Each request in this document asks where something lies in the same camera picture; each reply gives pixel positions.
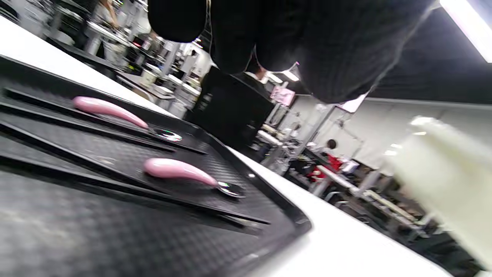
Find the person's left hand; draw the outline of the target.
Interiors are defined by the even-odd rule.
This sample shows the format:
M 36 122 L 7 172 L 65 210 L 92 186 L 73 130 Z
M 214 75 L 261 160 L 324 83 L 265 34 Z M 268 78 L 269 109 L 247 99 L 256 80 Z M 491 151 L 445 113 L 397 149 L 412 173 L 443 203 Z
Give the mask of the person's left hand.
M 397 65 L 433 0 L 149 0 L 151 28 L 193 42 L 211 27 L 209 54 L 227 74 L 251 58 L 270 72 L 298 69 L 304 89 L 333 104 L 372 91 Z

